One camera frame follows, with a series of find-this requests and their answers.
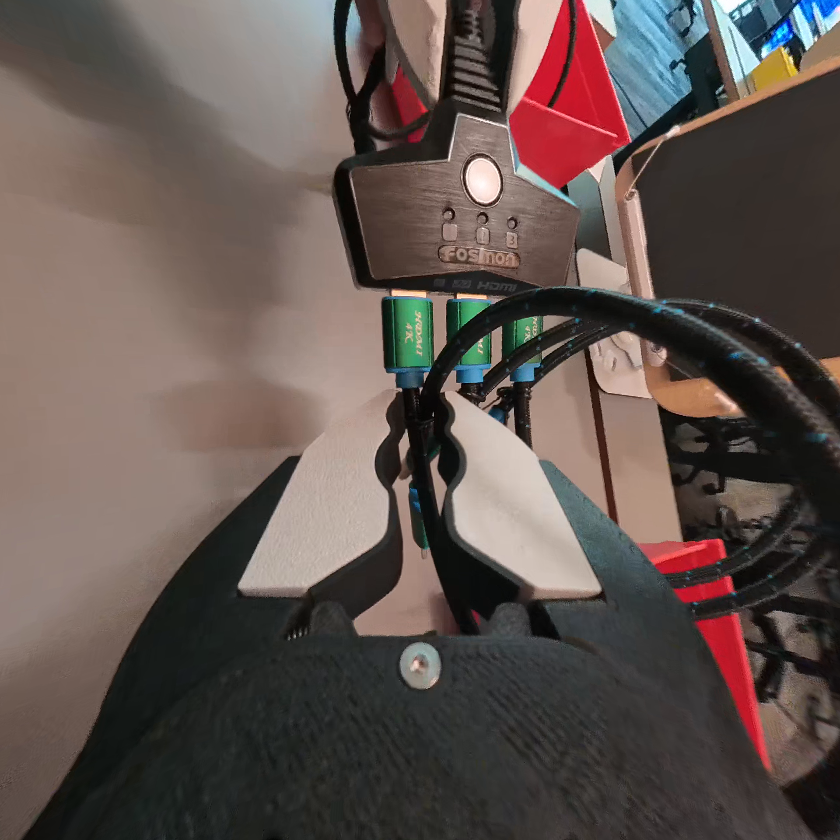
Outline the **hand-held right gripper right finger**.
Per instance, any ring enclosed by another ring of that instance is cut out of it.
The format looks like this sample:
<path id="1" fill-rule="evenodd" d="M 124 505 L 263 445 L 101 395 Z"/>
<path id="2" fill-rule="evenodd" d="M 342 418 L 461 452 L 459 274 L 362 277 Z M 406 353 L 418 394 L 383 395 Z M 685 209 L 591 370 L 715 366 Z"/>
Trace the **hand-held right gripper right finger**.
<path id="1" fill-rule="evenodd" d="M 455 563 L 468 611 L 490 618 L 503 603 L 602 597 L 534 452 L 456 392 L 444 392 L 439 409 L 444 552 Z"/>

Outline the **yellow storage bin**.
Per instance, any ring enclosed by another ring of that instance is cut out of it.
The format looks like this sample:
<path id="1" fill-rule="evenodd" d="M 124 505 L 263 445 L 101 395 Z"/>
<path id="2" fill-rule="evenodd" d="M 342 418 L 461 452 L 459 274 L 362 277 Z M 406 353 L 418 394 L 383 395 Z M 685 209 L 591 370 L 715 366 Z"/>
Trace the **yellow storage bin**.
<path id="1" fill-rule="evenodd" d="M 777 83 L 788 81 L 797 76 L 799 70 L 786 45 L 780 45 L 771 51 L 750 72 L 748 90 L 759 92 Z"/>

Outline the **tablet on white stand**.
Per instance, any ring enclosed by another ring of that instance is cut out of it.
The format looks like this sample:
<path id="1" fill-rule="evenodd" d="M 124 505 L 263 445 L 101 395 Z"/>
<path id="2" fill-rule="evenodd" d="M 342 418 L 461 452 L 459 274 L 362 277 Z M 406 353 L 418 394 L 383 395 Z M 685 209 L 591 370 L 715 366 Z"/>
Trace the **tablet on white stand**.
<path id="1" fill-rule="evenodd" d="M 584 288 L 654 298 L 647 237 L 639 194 L 633 184 L 616 184 L 611 156 L 576 177 L 570 198 L 581 211 L 574 270 Z M 630 332 L 600 339 L 589 349 L 602 391 L 650 399 L 646 368 L 662 366 L 667 352 Z"/>
<path id="2" fill-rule="evenodd" d="M 633 293 L 750 313 L 838 382 L 838 120 L 835 57 L 631 153 L 615 192 Z"/>

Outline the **red plastic bin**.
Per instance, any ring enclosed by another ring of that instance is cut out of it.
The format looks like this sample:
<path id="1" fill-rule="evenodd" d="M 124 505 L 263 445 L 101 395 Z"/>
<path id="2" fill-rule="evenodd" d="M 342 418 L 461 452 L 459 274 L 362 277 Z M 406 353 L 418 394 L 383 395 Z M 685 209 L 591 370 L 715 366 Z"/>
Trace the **red plastic bin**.
<path id="1" fill-rule="evenodd" d="M 639 548 L 661 574 L 697 571 L 702 566 L 723 560 L 727 554 L 724 542 L 719 539 L 640 543 Z M 771 770 L 760 705 L 739 618 L 731 614 L 707 619 L 700 621 L 698 627 L 727 683 L 742 725 L 765 769 Z"/>

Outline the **person's left hand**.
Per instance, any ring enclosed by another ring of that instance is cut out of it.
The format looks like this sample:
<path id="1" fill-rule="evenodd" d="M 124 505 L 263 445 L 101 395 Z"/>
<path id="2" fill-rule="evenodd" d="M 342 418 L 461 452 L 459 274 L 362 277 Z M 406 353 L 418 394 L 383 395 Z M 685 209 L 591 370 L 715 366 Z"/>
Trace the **person's left hand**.
<path id="1" fill-rule="evenodd" d="M 362 82 L 376 52 L 385 46 L 385 26 L 377 2 L 364 2 L 356 8 L 360 19 L 360 34 L 356 46 L 359 60 L 357 77 L 358 81 Z M 376 128 L 386 131 L 395 130 L 400 126 L 392 89 L 385 79 L 380 82 L 372 97 L 371 121 Z"/>

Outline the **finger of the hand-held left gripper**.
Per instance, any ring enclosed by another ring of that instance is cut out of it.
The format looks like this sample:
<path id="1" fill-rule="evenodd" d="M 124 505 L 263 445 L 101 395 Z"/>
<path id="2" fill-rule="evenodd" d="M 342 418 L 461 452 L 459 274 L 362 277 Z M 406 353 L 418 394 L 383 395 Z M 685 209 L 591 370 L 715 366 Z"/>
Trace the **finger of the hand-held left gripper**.
<path id="1" fill-rule="evenodd" d="M 548 50 L 564 1 L 500 1 L 500 101 L 511 115 Z"/>
<path id="2" fill-rule="evenodd" d="M 378 1 L 385 31 L 385 78 L 400 70 L 428 111 L 438 104 L 446 62 L 449 1 Z"/>

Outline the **grey desk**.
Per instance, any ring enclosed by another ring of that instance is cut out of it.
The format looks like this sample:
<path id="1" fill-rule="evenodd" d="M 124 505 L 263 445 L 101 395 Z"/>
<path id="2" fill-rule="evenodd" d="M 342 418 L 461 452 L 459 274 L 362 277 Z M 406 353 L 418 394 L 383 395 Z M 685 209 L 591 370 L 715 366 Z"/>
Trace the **grey desk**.
<path id="1" fill-rule="evenodd" d="M 589 351 L 586 360 L 611 518 L 637 543 L 681 540 L 656 401 L 605 393 L 595 380 Z"/>
<path id="2" fill-rule="evenodd" d="M 330 186 L 333 2 L 2 2 L 2 662 L 120 650 L 389 387 Z"/>

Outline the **red bin with black divider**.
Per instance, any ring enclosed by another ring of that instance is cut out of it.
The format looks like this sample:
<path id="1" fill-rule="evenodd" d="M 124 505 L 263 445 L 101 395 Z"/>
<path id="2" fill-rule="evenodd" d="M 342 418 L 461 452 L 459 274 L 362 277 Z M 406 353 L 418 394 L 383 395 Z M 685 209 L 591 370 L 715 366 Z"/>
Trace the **red bin with black divider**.
<path id="1" fill-rule="evenodd" d="M 500 2 L 451 2 L 448 28 L 458 11 L 474 11 L 491 79 L 500 92 Z M 566 186 L 629 141 L 627 124 L 604 56 L 615 38 L 606 2 L 567 2 L 537 75 L 507 115 L 520 164 L 555 187 Z M 392 89 L 400 120 L 426 117 L 419 97 L 398 70 Z"/>

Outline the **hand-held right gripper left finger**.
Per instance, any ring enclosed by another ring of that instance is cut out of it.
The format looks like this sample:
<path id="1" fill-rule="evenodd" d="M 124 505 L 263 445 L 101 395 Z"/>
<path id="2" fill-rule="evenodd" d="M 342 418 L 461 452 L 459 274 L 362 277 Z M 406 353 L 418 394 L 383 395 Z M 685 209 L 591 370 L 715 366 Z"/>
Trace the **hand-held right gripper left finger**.
<path id="1" fill-rule="evenodd" d="M 383 391 L 302 452 L 238 582 L 242 596 L 335 602 L 357 618 L 403 569 L 393 489 L 401 471 L 402 399 Z"/>

